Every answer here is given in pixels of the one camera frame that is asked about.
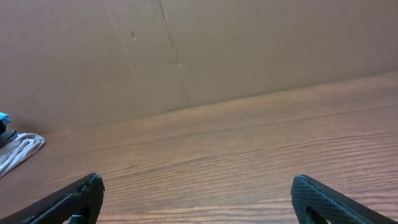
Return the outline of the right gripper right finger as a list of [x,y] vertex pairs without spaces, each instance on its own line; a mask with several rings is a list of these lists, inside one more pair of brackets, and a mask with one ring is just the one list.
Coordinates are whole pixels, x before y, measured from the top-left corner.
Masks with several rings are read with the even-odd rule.
[[397,224],[307,175],[294,178],[290,194],[300,224]]

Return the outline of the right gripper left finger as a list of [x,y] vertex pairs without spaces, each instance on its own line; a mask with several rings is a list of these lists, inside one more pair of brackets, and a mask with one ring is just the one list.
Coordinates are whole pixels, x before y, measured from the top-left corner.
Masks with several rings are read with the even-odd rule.
[[4,224],[97,222],[105,187],[100,175],[88,174],[47,197],[1,219]]

